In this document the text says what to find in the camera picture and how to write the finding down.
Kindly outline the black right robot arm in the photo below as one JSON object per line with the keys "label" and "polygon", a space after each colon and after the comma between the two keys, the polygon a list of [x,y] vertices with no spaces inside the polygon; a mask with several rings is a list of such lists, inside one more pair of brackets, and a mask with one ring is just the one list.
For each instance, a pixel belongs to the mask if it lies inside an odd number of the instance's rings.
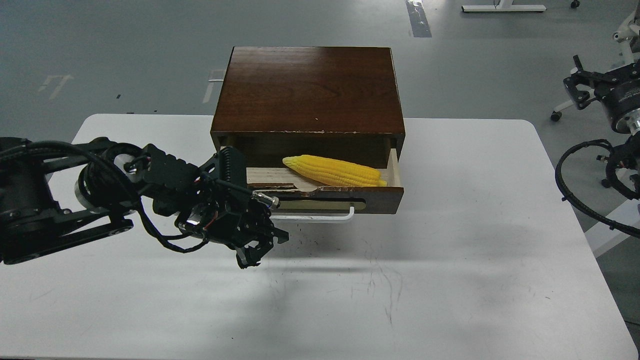
{"label": "black right robot arm", "polygon": [[583,110],[599,102],[610,129],[628,135],[627,141],[611,146],[594,140],[592,146],[609,150],[605,177],[610,187],[627,199],[639,198],[639,61],[606,71],[587,71],[578,55],[573,56],[576,70],[563,80],[574,107]]}

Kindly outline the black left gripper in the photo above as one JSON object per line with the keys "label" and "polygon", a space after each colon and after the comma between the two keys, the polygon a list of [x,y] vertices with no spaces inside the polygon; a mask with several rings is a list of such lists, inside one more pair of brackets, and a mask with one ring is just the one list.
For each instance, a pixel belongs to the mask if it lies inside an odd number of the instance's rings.
{"label": "black left gripper", "polygon": [[[271,208],[277,199],[249,189],[245,156],[233,146],[217,151],[197,166],[157,146],[135,146],[132,184],[138,196],[152,200],[152,210],[164,217],[176,215],[179,235],[163,235],[151,223],[142,203],[135,208],[147,233],[167,249],[178,251],[174,240],[201,239],[235,249],[240,269],[257,267],[274,244],[290,240],[275,227]],[[249,243],[256,241],[256,246]]]}

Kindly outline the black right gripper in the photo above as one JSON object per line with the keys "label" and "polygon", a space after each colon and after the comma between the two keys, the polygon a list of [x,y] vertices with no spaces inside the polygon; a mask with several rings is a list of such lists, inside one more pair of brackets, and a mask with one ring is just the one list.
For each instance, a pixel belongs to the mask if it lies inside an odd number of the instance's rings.
{"label": "black right gripper", "polygon": [[581,111],[598,101],[611,130],[635,135],[640,123],[639,61],[608,71],[587,71],[577,54],[574,71],[563,79],[569,100]]}

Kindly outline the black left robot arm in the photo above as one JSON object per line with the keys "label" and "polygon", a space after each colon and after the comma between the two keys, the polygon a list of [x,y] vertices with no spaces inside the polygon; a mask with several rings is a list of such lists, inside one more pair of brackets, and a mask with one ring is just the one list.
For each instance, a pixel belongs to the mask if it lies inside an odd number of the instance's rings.
{"label": "black left robot arm", "polygon": [[249,188],[244,155],[232,146],[195,165],[153,144],[2,137],[1,262],[21,264],[121,234],[137,213],[170,251],[222,244],[246,269],[290,239],[274,225],[280,201]]}

